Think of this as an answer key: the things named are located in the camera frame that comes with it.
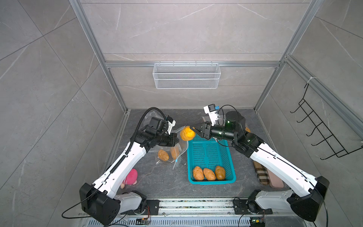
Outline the clear pink-dotted zipper bag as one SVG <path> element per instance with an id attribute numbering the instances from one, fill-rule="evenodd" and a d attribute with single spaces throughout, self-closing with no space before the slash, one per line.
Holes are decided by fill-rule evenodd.
<path id="1" fill-rule="evenodd" d="M 208 115 L 203 116 L 202 119 L 203 119 L 204 122 L 210 122 L 210 117 Z"/>

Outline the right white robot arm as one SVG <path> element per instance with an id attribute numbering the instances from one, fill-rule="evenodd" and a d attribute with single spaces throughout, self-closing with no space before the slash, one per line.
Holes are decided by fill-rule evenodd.
<path id="1" fill-rule="evenodd" d="M 246 119 L 237 111 L 229 111 L 224 124 L 217 120 L 193 124 L 190 129 L 204 139 L 222 139 L 231 142 L 239 153 L 263 165 L 284 183 L 289 190 L 268 193 L 255 190 L 248 198 L 248 211 L 258 214 L 268 209 L 293 211 L 302 219 L 314 222 L 322 206 L 326 206 L 325 196 L 329 187 L 328 179 L 315 177 L 299 169 L 275 152 L 257 135 L 248 132 Z"/>

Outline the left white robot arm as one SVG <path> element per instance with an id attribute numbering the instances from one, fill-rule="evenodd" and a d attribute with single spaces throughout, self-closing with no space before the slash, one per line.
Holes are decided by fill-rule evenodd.
<path id="1" fill-rule="evenodd" d="M 129 142 L 124 152 L 104 174 L 92 184 L 85 183 L 81 186 L 79 195 L 82 210 L 103 225 L 109 225 L 120 213 L 142 213 L 147 205 L 146 196 L 136 191 L 117 195 L 118 189 L 151 148 L 156 145 L 173 147 L 178 142 L 177 133 L 139 136 L 133 144 Z"/>

